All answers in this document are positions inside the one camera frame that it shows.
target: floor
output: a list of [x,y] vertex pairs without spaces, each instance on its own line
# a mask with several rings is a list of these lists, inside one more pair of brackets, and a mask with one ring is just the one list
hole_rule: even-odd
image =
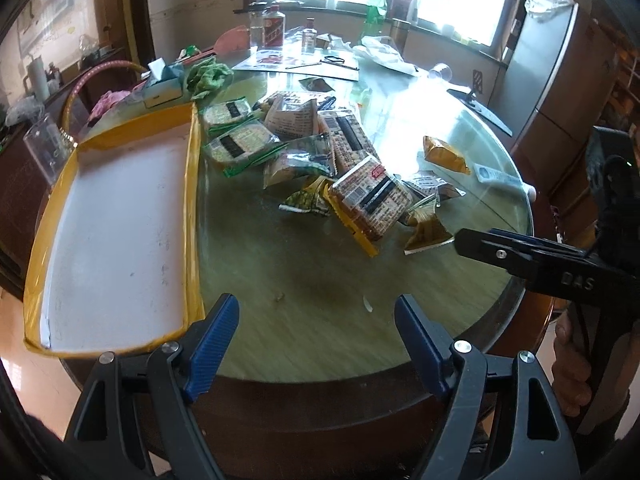
[[[0,289],[0,357],[24,409],[40,418],[60,438],[64,438],[66,425],[72,415],[79,390],[55,358],[29,352],[22,341],[22,303]],[[538,359],[550,378],[554,327],[550,325],[538,351]],[[631,401],[617,436],[623,436],[640,413],[640,373],[631,386]],[[156,473],[167,470],[164,460],[153,456]]]

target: paper towel roll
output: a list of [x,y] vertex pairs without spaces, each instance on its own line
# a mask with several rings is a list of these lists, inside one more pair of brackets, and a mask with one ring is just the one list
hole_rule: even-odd
[[36,99],[43,103],[49,97],[49,86],[47,85],[47,73],[44,71],[42,57],[38,56],[27,65],[27,75],[31,81],[31,88],[36,94]]

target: refrigerator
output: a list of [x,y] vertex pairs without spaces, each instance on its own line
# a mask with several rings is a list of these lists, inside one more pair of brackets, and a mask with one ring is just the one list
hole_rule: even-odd
[[489,109],[513,132],[499,136],[529,159],[548,193],[579,156],[614,84],[616,47],[578,4],[546,20],[527,16]]

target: round table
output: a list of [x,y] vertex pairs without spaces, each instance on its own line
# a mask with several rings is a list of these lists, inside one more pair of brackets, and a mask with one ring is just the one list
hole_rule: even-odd
[[[236,53],[222,60],[232,66],[242,59]],[[339,100],[370,95],[362,123],[389,172],[404,177],[432,170],[466,191],[438,209],[452,234],[463,227],[532,234],[524,192],[504,193],[424,160],[422,138],[430,135],[459,149],[468,165],[518,176],[474,113],[425,77],[369,61],[360,69],[359,82],[327,82]],[[236,72],[216,100],[246,96],[254,102],[278,90],[302,90],[305,77]],[[262,178],[262,168],[225,178],[201,156],[202,297],[207,309],[224,292],[241,305],[238,330],[212,389],[193,407],[226,474],[326,478],[415,459],[442,406],[424,391],[396,330],[399,294],[412,294],[430,319],[483,351],[496,348],[500,336],[506,354],[539,342],[548,301],[532,307],[532,317],[518,313],[514,321],[528,336],[518,340],[512,333],[507,342],[503,335],[524,295],[521,280],[458,256],[453,244],[406,256],[402,248],[412,229],[399,223],[378,243],[380,254],[369,258],[337,218],[278,209],[300,181],[264,190]],[[79,360],[66,364],[80,382],[91,367]],[[150,448],[161,452],[147,400],[141,399],[140,417]]]

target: metal bolt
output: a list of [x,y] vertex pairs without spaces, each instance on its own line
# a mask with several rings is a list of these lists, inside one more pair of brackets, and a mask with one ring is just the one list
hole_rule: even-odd
[[169,341],[167,343],[162,344],[162,352],[165,354],[172,354],[178,348],[180,348],[180,345],[178,345],[178,343],[175,341]]
[[453,348],[455,348],[461,354],[468,354],[471,352],[471,343],[469,341],[465,341],[464,339],[459,339],[455,343],[453,343]]
[[113,352],[105,352],[104,354],[98,357],[98,362],[101,365],[108,365],[109,363],[113,363],[113,360],[116,358]]
[[522,352],[520,352],[518,354],[518,357],[521,359],[521,361],[525,362],[525,363],[532,363],[533,361],[536,360],[536,356],[533,355],[531,352],[529,352],[528,350],[523,350]]

